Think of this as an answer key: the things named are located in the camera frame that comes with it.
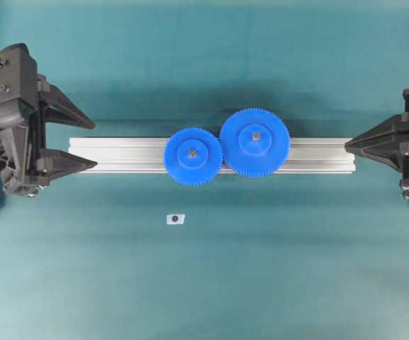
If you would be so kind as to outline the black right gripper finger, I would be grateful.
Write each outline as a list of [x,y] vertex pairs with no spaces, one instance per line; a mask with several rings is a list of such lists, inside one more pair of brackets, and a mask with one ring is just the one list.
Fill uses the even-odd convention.
[[348,141],[347,152],[385,164],[400,173],[409,173],[409,134],[357,136]]
[[380,142],[383,137],[409,135],[409,112],[393,115],[375,127],[345,143],[345,147],[362,147],[369,142]]

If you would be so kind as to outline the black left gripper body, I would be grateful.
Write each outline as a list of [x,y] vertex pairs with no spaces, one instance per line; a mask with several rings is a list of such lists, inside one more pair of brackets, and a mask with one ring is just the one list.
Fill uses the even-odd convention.
[[28,121],[0,129],[0,179],[5,193],[33,197],[48,186],[38,186],[35,161],[46,147],[45,116],[40,100]]

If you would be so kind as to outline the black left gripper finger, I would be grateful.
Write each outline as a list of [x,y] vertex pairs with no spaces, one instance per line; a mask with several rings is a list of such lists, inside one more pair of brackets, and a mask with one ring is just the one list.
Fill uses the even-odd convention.
[[38,80],[38,95],[45,121],[78,128],[94,129],[96,124],[60,89],[46,79]]
[[40,174],[38,186],[49,186],[50,182],[94,168],[98,163],[58,149],[40,149],[35,161],[35,170]]

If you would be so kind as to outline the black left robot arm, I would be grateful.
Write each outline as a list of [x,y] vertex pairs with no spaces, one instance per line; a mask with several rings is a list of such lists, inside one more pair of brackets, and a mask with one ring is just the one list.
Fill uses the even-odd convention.
[[34,197],[51,181],[97,165],[47,148],[47,123],[96,126],[38,73],[26,44],[5,47],[0,51],[0,179],[5,193]]

